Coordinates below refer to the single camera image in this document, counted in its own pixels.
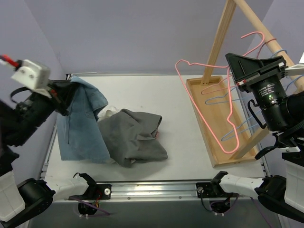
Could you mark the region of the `white pleated skirt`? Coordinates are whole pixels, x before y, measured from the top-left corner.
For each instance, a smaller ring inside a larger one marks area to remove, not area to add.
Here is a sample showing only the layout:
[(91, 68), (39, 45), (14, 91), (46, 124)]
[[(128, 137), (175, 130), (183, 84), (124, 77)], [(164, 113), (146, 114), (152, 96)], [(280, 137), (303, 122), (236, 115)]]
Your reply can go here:
[(102, 139), (102, 152), (105, 153), (105, 158), (102, 159), (102, 164), (116, 163), (111, 155), (115, 154), (115, 140), (119, 134), (119, 119), (117, 119), (118, 110), (114, 106), (109, 109), (102, 110), (98, 114), (97, 127)]

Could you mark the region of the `blue denim skirt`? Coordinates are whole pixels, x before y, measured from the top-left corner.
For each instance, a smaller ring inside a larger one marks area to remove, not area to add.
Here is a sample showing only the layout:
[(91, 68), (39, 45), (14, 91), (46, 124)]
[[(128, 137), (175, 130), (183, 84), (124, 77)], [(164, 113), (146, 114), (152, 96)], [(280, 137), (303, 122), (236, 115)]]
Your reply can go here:
[(69, 115), (57, 115), (57, 139), (63, 161), (88, 160), (93, 163), (109, 163), (109, 151), (98, 126), (98, 114), (108, 101), (98, 88), (85, 80), (73, 76), (76, 83)]

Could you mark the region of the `blue wire hanger front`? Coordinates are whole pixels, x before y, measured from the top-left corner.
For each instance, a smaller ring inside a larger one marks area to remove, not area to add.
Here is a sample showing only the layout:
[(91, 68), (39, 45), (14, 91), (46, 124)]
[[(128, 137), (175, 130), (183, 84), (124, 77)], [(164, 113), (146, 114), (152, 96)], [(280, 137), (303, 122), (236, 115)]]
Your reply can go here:
[[(304, 77), (304, 75), (297, 76), (296, 79), (293, 79), (288, 84), (286, 84), (284, 86), (285, 92), (287, 92), (288, 89), (294, 85), (294, 82), (296, 82), (297, 80), (299, 80), (300, 78), (303, 78), (303, 77)], [(253, 124), (253, 125), (250, 123), (250, 121), (252, 121), (253, 119), (254, 118), (251, 115), (246, 120), (244, 120), (238, 127), (236, 127), (237, 134), (240, 135), (243, 132), (246, 132), (246, 131), (249, 131), (251, 129), (258, 127), (258, 123), (256, 121), (255, 121), (255, 124)], [(228, 139), (235, 137), (236, 135), (232, 132), (233, 132), (233, 130), (229, 131), (224, 136), (222, 136), (221, 141), (223, 142), (223, 141), (226, 141)]]

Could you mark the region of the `grey pleated skirt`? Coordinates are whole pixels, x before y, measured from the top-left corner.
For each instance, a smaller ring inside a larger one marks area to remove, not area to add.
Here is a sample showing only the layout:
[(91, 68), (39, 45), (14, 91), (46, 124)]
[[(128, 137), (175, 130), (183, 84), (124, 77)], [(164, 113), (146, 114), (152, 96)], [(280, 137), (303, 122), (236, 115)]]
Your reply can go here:
[(130, 168), (136, 161), (158, 162), (168, 159), (167, 151), (154, 138), (162, 116), (128, 109), (122, 109), (118, 113), (119, 134), (114, 141), (115, 154), (111, 155), (116, 163)]

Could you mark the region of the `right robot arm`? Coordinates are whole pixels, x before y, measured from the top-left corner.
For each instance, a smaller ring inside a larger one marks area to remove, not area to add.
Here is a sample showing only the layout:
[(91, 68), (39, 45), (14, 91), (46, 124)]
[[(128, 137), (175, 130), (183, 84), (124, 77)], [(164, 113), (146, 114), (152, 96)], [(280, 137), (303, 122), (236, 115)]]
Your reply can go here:
[(276, 214), (303, 222), (304, 94), (288, 95), (281, 79), (303, 75), (304, 64), (288, 66), (283, 56), (257, 59), (228, 53), (226, 59), (239, 90), (253, 94), (248, 108), (260, 108), (263, 121), (258, 124), (275, 142), (255, 156), (266, 159), (270, 177), (243, 178), (221, 171), (211, 180), (212, 193), (251, 197)]

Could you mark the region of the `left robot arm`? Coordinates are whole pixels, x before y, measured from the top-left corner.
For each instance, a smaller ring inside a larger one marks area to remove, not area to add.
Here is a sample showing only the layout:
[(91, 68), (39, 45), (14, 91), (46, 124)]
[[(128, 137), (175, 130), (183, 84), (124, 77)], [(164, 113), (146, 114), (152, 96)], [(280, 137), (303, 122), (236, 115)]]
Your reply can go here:
[(55, 184), (53, 190), (44, 180), (33, 178), (16, 184), (12, 167), (19, 154), (11, 147), (23, 146), (53, 112), (67, 116), (79, 86), (70, 80), (49, 80), (47, 96), (31, 90), (15, 108), (0, 103), (0, 222), (4, 227), (16, 227), (41, 214), (53, 200), (91, 199), (96, 194), (97, 183), (86, 173)]

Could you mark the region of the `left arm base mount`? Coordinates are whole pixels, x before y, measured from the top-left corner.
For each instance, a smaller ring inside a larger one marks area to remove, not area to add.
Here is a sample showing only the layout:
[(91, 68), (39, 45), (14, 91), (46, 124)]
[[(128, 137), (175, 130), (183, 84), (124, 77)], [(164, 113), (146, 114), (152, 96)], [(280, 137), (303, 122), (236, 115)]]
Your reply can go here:
[(87, 173), (75, 173), (73, 178), (82, 178), (88, 184), (88, 188), (82, 195), (74, 195), (80, 200), (109, 200), (112, 194), (111, 184), (98, 184), (90, 175)]

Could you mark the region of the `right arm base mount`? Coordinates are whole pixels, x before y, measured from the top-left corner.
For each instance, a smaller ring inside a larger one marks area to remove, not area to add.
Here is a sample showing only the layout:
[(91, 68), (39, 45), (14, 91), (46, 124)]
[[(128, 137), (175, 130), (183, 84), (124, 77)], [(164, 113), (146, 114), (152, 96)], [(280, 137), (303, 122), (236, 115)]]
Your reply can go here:
[(216, 194), (210, 182), (197, 182), (196, 191), (198, 198), (219, 198), (220, 195)]

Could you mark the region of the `aluminium front rail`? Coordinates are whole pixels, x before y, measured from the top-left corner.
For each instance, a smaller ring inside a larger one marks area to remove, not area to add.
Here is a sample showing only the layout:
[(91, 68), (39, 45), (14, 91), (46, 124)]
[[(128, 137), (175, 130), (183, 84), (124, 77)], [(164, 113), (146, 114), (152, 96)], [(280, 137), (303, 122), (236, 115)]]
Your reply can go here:
[[(175, 201), (198, 199), (197, 181), (167, 182), (98, 182), (111, 184), (111, 201)], [(55, 191), (54, 201), (71, 200), (74, 195), (82, 195), (88, 188), (86, 181), (76, 178), (66, 180), (49, 180), (47, 186)]]

